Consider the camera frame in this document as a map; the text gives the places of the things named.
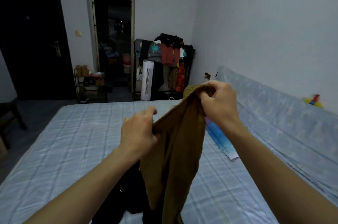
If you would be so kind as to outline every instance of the toy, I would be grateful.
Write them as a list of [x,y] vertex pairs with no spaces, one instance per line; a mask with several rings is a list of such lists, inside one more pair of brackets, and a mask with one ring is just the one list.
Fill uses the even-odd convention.
[[313,99],[310,99],[310,98],[304,98],[304,101],[308,104],[311,104],[311,105],[314,105],[316,107],[319,107],[319,108],[323,108],[323,105],[322,103],[318,102],[319,100],[319,94],[316,94],[315,97]]

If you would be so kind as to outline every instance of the white tower fan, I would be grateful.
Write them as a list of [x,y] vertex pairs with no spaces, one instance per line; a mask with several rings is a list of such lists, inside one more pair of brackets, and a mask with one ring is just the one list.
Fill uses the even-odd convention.
[[141,89],[141,100],[143,101],[150,100],[153,71],[154,71],[154,62],[150,60],[143,60],[142,89]]

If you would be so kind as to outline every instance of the wooden chair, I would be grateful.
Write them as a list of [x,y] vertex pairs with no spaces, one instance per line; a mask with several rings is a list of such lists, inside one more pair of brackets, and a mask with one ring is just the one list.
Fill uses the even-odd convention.
[[3,117],[5,114],[7,114],[9,112],[13,113],[13,117],[6,120],[5,123],[0,124],[0,137],[2,138],[2,141],[5,144],[7,149],[10,149],[11,146],[9,145],[9,143],[6,139],[6,134],[5,134],[6,125],[9,124],[12,120],[14,120],[16,118],[18,120],[21,128],[24,129],[24,130],[27,129],[27,126],[24,124],[24,122],[22,120],[22,117],[21,117],[20,112],[17,108],[17,105],[14,102],[0,103],[0,118]]

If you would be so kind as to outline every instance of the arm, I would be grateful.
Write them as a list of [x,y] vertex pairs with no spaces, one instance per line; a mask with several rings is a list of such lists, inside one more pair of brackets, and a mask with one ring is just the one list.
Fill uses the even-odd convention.
[[152,117],[156,113],[150,106],[132,118],[125,118],[120,145],[25,224],[89,223],[122,175],[157,143],[152,134]]
[[208,118],[220,127],[236,149],[259,191],[280,223],[338,223],[338,208],[302,180],[257,140],[239,119],[236,91],[209,81],[213,97],[201,92]]

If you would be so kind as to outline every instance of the hand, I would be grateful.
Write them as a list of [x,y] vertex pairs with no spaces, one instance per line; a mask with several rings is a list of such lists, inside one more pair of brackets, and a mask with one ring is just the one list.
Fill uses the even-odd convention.
[[204,85],[210,85],[216,89],[212,97],[209,97],[205,91],[199,94],[207,117],[218,127],[224,128],[226,132],[233,132],[243,125],[238,115],[236,91],[231,85],[215,80],[208,81]]
[[153,115],[157,114],[154,106],[124,119],[121,128],[121,143],[118,146],[135,162],[145,156],[157,143],[152,133]]

